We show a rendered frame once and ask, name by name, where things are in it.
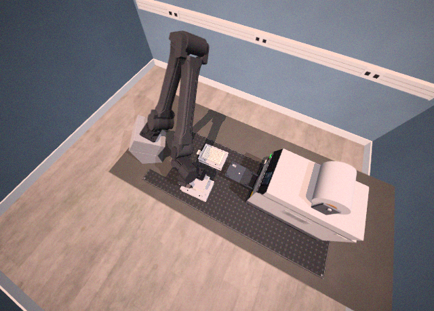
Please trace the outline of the white roll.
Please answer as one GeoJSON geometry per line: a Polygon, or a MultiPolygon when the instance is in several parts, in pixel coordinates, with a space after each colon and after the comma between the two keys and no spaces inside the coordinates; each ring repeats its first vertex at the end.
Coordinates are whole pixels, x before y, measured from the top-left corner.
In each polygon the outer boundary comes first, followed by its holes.
{"type": "Polygon", "coordinates": [[[322,163],[315,185],[312,203],[331,204],[342,211],[339,215],[351,213],[357,171],[351,165],[338,161],[322,163]]]}

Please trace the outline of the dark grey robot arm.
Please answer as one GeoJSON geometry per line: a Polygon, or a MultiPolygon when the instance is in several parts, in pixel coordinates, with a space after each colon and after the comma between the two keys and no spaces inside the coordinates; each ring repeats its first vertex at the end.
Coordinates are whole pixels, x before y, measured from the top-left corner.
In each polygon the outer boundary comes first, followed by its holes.
{"type": "Polygon", "coordinates": [[[167,132],[174,127],[175,114],[172,104],[180,82],[177,124],[170,155],[171,166],[186,183],[191,183],[196,178],[203,181],[207,171],[194,166],[190,158],[194,144],[192,129],[199,71],[202,64],[208,63],[210,46],[204,38],[183,30],[171,32],[169,40],[170,57],[159,101],[155,110],[151,110],[148,115],[148,124],[143,127],[140,136],[155,142],[162,129],[167,132]],[[190,54],[198,57],[189,56],[190,54]]]}

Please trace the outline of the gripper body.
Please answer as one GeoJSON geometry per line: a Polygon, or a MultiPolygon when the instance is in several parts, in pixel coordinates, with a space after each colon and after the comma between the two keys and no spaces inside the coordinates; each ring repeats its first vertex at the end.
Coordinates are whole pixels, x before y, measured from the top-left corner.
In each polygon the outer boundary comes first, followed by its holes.
{"type": "MultiPolygon", "coordinates": [[[[200,166],[201,166],[200,163],[193,162],[193,164],[194,164],[194,166],[196,166],[196,167],[200,167],[200,166]]],[[[181,185],[181,186],[186,187],[186,185],[189,184],[189,183],[186,183],[186,182],[182,179],[182,177],[181,177],[180,175],[178,176],[178,179],[177,179],[177,180],[178,180],[178,184],[181,185]]]]}

